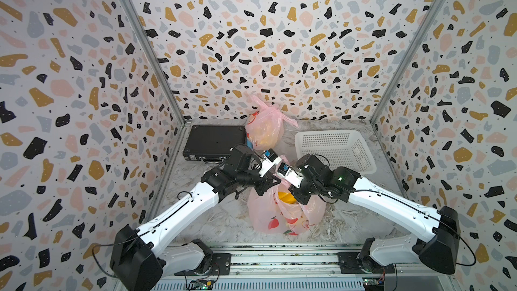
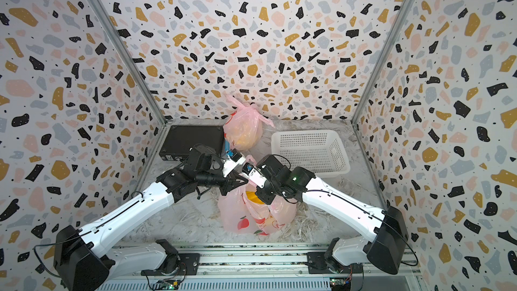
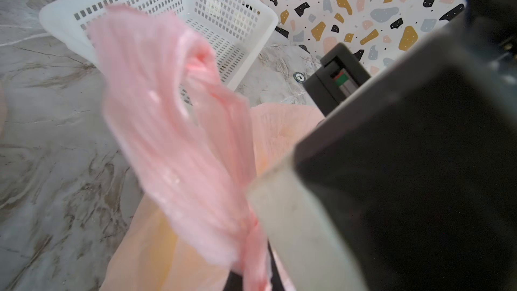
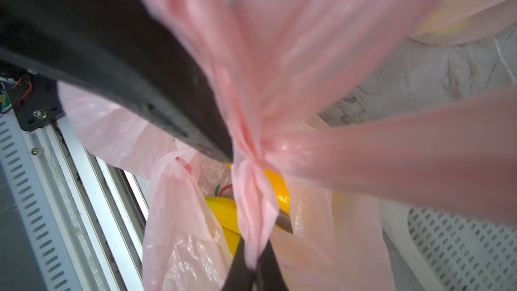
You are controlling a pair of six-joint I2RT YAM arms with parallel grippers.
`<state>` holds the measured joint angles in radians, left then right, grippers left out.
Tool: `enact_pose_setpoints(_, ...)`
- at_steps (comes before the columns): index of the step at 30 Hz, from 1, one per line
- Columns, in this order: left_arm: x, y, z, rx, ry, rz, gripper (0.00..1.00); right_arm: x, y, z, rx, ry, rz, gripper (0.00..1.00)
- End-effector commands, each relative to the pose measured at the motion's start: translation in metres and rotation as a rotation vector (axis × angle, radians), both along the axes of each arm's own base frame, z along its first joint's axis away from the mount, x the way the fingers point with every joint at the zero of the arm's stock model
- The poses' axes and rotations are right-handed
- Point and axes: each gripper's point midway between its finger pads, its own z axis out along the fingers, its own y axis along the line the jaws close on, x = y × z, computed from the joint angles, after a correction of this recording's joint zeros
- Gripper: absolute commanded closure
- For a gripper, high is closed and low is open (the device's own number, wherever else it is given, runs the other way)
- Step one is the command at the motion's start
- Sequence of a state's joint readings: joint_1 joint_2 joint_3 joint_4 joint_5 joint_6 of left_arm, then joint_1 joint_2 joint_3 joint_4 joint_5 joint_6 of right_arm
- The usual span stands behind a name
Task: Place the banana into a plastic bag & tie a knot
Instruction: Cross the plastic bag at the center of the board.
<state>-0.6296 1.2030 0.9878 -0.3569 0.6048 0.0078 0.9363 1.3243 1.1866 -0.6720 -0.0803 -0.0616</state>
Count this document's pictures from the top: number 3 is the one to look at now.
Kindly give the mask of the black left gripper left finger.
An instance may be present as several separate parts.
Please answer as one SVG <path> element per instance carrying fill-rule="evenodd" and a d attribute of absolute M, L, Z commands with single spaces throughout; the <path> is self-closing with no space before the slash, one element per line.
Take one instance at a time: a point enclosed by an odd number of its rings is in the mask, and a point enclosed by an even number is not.
<path fill-rule="evenodd" d="M 230 272 L 223 291 L 243 291 L 243 277 L 234 272 Z"/>

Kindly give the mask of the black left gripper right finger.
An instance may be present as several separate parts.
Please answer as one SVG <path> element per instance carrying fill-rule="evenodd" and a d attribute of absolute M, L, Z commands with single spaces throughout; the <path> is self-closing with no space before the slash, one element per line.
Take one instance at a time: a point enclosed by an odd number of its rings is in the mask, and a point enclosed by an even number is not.
<path fill-rule="evenodd" d="M 274 256 L 270 243 L 268 243 L 268 251 L 269 251 L 270 258 L 271 258 L 271 272 L 272 272 L 272 277 L 271 277 L 272 289 L 271 290 L 272 291 L 285 291 L 285 288 L 284 288 L 283 282 L 281 281 L 281 276 L 280 276 L 279 270 L 277 268 L 275 256 Z"/>

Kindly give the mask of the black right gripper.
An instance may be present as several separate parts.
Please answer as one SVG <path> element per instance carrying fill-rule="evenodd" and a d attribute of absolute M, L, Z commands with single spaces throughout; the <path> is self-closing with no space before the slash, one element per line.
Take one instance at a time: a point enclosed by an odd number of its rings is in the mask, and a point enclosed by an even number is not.
<path fill-rule="evenodd" d="M 370 79 L 361 64 L 364 50 L 352 53 L 343 43 L 321 58 L 321 66 L 303 83 L 320 112 L 327 116 Z"/>

